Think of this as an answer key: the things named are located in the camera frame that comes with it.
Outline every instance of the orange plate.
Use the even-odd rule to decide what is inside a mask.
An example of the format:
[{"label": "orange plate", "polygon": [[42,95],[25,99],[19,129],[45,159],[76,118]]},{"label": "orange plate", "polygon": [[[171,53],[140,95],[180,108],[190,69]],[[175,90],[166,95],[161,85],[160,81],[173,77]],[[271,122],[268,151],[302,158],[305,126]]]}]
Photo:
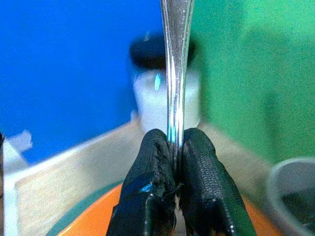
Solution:
[{"label": "orange plate", "polygon": [[[106,235],[113,207],[118,204],[122,185],[105,193],[88,207],[58,236],[104,236]],[[273,224],[250,201],[244,199],[246,210],[252,220],[257,236],[281,236]]]}]

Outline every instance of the green wall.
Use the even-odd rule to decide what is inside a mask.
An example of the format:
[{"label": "green wall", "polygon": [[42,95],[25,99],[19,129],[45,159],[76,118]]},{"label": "green wall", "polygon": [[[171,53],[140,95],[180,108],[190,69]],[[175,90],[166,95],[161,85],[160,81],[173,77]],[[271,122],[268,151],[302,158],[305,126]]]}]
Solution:
[{"label": "green wall", "polygon": [[315,1],[195,0],[206,118],[277,163],[315,155]]}]

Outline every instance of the black lid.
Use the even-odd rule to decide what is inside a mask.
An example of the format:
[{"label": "black lid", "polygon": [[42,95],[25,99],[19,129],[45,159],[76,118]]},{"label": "black lid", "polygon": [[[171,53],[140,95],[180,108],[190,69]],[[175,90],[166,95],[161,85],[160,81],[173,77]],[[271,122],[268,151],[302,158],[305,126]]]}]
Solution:
[{"label": "black lid", "polygon": [[[187,66],[193,59],[195,43],[189,42]],[[129,49],[132,62],[145,69],[165,69],[165,43],[163,35],[154,35],[146,41],[137,40]]]}]

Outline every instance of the blue backdrop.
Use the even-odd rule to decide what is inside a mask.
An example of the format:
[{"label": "blue backdrop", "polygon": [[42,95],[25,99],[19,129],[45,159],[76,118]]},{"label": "blue backdrop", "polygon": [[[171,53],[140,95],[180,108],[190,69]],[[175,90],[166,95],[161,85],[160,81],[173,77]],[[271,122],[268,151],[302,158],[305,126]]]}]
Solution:
[{"label": "blue backdrop", "polygon": [[128,48],[162,30],[159,0],[2,0],[0,131],[34,164],[130,120]]}]

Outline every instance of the metal utensil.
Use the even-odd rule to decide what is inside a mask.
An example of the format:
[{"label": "metal utensil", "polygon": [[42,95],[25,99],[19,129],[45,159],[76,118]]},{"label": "metal utensil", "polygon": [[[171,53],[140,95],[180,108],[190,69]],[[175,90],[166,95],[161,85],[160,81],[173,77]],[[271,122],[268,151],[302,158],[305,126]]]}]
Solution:
[{"label": "metal utensil", "polygon": [[167,76],[167,141],[178,181],[184,137],[185,80],[194,0],[161,0]]}]

